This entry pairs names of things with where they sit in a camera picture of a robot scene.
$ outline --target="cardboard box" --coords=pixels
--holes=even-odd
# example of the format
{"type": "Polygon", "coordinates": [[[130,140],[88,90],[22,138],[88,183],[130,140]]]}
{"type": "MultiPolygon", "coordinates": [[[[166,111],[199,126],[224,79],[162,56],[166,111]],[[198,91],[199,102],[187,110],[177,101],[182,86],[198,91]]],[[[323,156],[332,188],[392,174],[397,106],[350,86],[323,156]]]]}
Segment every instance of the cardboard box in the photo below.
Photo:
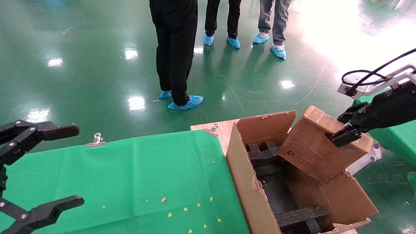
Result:
{"type": "Polygon", "coordinates": [[[369,223],[378,210],[345,168],[369,152],[372,139],[363,135],[337,148],[324,134],[335,133],[342,123],[311,106],[288,133],[295,117],[288,111],[244,118],[231,131],[226,157],[251,233],[281,233],[245,147],[265,141],[282,146],[280,155],[292,164],[285,168],[285,182],[297,207],[323,205],[329,212],[320,223],[322,232],[337,234],[369,223]]]}

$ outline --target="leg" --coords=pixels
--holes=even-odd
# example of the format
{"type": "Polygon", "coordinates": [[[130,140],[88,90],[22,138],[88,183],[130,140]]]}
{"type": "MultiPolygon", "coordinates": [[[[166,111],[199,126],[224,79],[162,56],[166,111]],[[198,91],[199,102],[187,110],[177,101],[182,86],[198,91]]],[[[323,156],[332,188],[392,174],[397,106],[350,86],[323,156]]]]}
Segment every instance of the leg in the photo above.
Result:
{"type": "Polygon", "coordinates": [[[289,6],[292,0],[276,0],[275,21],[273,22],[273,43],[283,45],[287,21],[289,20],[289,6]]]}
{"type": "Polygon", "coordinates": [[[162,13],[156,10],[155,1],[150,1],[152,20],[156,27],[158,47],[156,49],[156,69],[159,75],[160,89],[172,89],[169,70],[171,67],[171,36],[162,19],[162,13]]]}
{"type": "Polygon", "coordinates": [[[205,34],[212,37],[217,30],[217,14],[220,0],[208,0],[205,17],[205,34]]]}
{"type": "Polygon", "coordinates": [[[228,10],[227,32],[231,39],[236,39],[238,35],[238,20],[240,19],[241,0],[228,0],[230,8],[228,10]]]}
{"type": "Polygon", "coordinates": [[[266,34],[272,29],[270,25],[270,15],[272,14],[273,0],[260,0],[259,32],[266,34]]]}
{"type": "Polygon", "coordinates": [[[166,3],[163,20],[171,34],[172,98],[176,105],[184,106],[189,100],[186,81],[191,70],[195,46],[198,9],[196,0],[166,3]]]}

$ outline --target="metal bracket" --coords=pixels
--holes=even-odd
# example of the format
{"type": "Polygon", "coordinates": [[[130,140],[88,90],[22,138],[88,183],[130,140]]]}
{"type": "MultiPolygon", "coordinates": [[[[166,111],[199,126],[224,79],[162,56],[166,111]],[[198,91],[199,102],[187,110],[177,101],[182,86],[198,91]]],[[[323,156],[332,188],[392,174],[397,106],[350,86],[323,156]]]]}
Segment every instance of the metal bracket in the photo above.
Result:
{"type": "Polygon", "coordinates": [[[220,129],[220,124],[219,123],[215,123],[212,125],[211,129],[208,128],[204,128],[204,132],[207,132],[211,135],[213,135],[214,137],[218,137],[218,130],[220,129]]]}
{"type": "MultiPolygon", "coordinates": [[[[404,79],[411,80],[416,85],[416,75],[414,73],[416,71],[416,67],[412,64],[406,65],[390,74],[388,74],[387,78],[392,78],[389,81],[386,81],[384,83],[376,84],[376,85],[366,85],[366,86],[359,86],[356,89],[356,94],[352,97],[354,99],[360,99],[361,96],[370,96],[378,91],[381,91],[389,86],[391,86],[393,89],[397,87],[397,85],[403,81],[404,79]]],[[[358,77],[356,75],[348,75],[345,77],[345,80],[350,83],[356,83],[361,79],[361,77],[358,77]]],[[[351,88],[351,85],[341,84],[338,88],[338,93],[346,94],[346,90],[351,88]]]]}
{"type": "Polygon", "coordinates": [[[374,142],[370,152],[357,161],[355,161],[353,164],[348,166],[345,170],[350,172],[351,175],[354,175],[359,170],[363,169],[366,165],[368,165],[371,162],[375,162],[382,158],[382,154],[387,151],[380,143],[374,142]]]}
{"type": "Polygon", "coordinates": [[[105,144],[106,144],[106,142],[104,141],[104,138],[102,138],[101,133],[98,132],[98,133],[94,134],[94,142],[93,143],[88,143],[87,148],[103,146],[105,144]]]}

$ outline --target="green floor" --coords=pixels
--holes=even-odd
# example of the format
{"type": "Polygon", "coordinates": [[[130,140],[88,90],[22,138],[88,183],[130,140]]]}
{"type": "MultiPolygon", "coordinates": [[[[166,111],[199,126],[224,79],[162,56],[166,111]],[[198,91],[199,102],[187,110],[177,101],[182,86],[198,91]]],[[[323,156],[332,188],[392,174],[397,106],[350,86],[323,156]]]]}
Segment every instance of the green floor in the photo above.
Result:
{"type": "MultiPolygon", "coordinates": [[[[153,102],[160,90],[148,0],[0,1],[0,123],[80,126],[80,136],[44,142],[40,151],[86,144],[96,132],[114,141],[284,110],[300,115],[309,105],[337,116],[352,102],[336,93],[344,72],[374,69],[416,47],[416,3],[403,0],[389,10],[388,1],[372,2],[294,1],[283,62],[270,54],[271,42],[251,45],[258,0],[242,2],[239,51],[226,45],[226,1],[214,45],[203,47],[201,0],[188,93],[205,99],[175,112],[167,110],[168,100],[153,102]]],[[[389,69],[414,61],[409,56],[389,69]]],[[[416,169],[386,157],[357,175],[381,211],[359,233],[416,233],[416,202],[406,182],[406,172],[416,169]]]]}

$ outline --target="green table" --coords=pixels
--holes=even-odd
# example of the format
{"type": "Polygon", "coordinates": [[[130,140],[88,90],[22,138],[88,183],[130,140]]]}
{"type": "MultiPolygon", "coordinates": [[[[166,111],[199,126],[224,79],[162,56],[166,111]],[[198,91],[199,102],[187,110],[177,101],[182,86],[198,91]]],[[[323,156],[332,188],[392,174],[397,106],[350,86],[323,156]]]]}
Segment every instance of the green table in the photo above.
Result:
{"type": "MultiPolygon", "coordinates": [[[[4,197],[25,209],[85,199],[36,234],[249,233],[219,141],[202,130],[27,154],[7,174],[4,197]]],[[[12,221],[0,214],[0,230],[12,221]]]]}

